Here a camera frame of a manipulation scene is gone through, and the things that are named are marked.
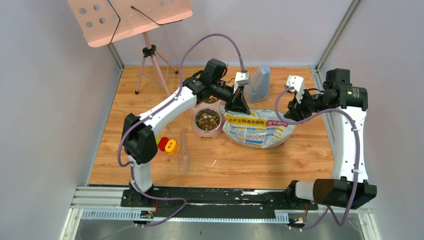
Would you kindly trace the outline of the cat food bag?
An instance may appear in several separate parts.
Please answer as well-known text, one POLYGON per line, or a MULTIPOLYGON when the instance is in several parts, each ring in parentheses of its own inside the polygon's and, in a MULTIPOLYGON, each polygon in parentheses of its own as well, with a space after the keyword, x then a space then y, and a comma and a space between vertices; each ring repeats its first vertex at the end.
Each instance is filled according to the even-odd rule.
POLYGON ((225 122, 222 131, 234 144, 252 148, 276 148, 292 135, 295 125, 282 122, 274 110, 250 110, 250 114, 220 107, 225 122))

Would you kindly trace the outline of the clear plastic food scoop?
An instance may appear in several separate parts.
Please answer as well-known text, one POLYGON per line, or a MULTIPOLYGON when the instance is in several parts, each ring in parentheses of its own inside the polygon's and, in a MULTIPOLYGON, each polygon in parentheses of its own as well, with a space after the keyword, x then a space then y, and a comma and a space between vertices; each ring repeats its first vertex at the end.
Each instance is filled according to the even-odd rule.
POLYGON ((178 170, 182 175, 187 176, 191 169, 193 157, 188 148, 188 136, 185 129, 180 132, 179 140, 178 170))

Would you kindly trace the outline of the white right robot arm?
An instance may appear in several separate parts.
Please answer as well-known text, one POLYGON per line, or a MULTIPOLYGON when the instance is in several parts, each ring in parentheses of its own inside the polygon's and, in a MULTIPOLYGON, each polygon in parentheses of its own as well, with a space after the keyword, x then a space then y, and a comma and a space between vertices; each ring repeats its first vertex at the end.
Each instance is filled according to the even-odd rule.
POLYGON ((305 121, 319 113, 329 114, 334 125, 334 164, 330 178, 314 182, 293 180, 287 187, 286 204, 298 209, 310 201, 316 204, 356 210, 374 199, 377 186, 369 184, 364 160, 363 131, 368 109, 368 91, 353 86, 350 70, 327 71, 323 90, 311 94, 303 77, 290 75, 286 91, 294 93, 284 118, 305 121))

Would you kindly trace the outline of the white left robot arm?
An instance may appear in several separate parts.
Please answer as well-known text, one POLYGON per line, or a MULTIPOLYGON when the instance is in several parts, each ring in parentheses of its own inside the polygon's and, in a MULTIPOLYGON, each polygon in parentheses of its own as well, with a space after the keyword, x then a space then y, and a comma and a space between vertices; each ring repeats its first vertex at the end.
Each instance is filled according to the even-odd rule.
POLYGON ((140 206, 149 206, 153 200, 150 190, 151 160, 158 153, 156 135, 172 120, 186 110, 200 104, 209 97, 225 102, 225 109, 237 113, 250 114, 244 97, 244 86, 249 83, 250 75, 244 68, 237 72, 232 86, 222 81, 228 72, 227 65, 217 59, 210 59, 203 70, 186 78, 181 86, 154 108, 140 114, 128 114, 124 119, 119 150, 124 150, 130 166, 131 189, 135 191, 134 200, 140 206))

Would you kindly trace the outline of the pink double bowl feeder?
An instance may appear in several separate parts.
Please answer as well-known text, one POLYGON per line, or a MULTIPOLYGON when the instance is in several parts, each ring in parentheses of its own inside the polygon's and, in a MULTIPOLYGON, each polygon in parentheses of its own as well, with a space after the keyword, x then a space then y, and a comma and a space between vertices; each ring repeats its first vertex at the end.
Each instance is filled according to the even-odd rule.
POLYGON ((223 133, 223 116, 220 107, 225 103, 211 96, 190 109, 192 113, 191 129, 199 138, 215 139, 223 133))

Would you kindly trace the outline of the blue item in bubble wrap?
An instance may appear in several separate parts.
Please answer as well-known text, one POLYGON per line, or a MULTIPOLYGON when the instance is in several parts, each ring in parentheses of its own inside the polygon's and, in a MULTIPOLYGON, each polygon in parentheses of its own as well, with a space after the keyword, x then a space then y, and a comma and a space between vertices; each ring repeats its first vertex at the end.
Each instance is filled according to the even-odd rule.
POLYGON ((270 73, 269 67, 260 67, 250 78, 249 84, 244 88, 244 94, 250 103, 270 98, 270 73))

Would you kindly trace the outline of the steel bowl far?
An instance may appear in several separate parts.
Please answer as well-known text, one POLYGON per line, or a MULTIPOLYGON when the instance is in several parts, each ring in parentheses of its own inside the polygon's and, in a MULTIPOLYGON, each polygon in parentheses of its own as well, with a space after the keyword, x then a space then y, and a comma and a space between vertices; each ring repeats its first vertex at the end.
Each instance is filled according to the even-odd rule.
POLYGON ((218 98, 216 98, 216 97, 214 97, 214 96, 210 96, 209 98, 204 99, 202 102, 203 102, 204 104, 214 104, 214 103, 216 103, 216 102, 218 102, 218 101, 219 101, 219 99, 218 99, 218 98))

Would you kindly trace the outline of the steel bowl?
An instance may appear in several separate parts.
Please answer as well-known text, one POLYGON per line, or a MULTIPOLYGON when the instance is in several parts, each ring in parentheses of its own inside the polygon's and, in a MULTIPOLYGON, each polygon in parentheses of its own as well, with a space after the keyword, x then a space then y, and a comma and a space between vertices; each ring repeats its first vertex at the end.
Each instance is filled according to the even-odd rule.
POLYGON ((214 96, 210 96, 209 98, 204 99, 202 102, 203 102, 204 104, 214 104, 214 103, 216 103, 216 102, 218 102, 218 101, 219 101, 219 99, 218 99, 218 98, 216 98, 216 97, 214 97, 214 96))
POLYGON ((218 129, 221 121, 219 113, 212 108, 203 108, 194 115, 194 125, 204 132, 218 129))

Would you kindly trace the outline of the steel bowl near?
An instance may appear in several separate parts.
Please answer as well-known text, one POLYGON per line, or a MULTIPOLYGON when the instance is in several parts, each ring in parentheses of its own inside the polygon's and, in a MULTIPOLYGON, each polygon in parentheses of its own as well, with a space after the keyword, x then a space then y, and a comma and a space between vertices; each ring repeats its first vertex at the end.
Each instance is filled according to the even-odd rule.
POLYGON ((219 113, 212 108, 203 108, 194 115, 194 125, 204 132, 218 129, 221 121, 219 113))

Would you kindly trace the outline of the yellow traffic light block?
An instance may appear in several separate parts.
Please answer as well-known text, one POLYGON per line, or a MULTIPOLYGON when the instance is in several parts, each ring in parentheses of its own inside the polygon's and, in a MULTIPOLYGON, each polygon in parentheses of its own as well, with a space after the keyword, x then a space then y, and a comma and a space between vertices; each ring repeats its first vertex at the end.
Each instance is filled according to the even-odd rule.
POLYGON ((177 146, 177 142, 174 139, 169 139, 164 148, 165 152, 172 155, 175 153, 177 146))

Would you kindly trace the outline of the red toy block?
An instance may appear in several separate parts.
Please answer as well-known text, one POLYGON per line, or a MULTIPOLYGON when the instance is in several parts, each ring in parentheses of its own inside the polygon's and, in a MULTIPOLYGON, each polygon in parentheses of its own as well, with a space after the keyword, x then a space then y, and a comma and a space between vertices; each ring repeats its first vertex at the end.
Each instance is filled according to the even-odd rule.
POLYGON ((169 138, 168 137, 166 137, 166 136, 161 137, 161 140, 160 140, 159 144, 157 144, 157 147, 158 147, 158 149, 161 152, 165 152, 166 151, 166 146, 168 144, 168 141, 169 141, 169 138))

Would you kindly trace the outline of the pink music stand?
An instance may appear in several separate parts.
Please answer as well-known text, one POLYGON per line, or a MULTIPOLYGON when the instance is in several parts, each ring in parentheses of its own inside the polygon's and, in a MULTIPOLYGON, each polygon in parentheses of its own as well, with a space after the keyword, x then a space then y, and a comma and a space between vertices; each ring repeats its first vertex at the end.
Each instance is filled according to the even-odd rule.
POLYGON ((162 74, 148 31, 182 21, 192 16, 188 0, 69 0, 70 6, 90 47, 98 48, 141 34, 146 43, 143 49, 139 78, 145 61, 150 58, 166 93, 166 76, 162 74))

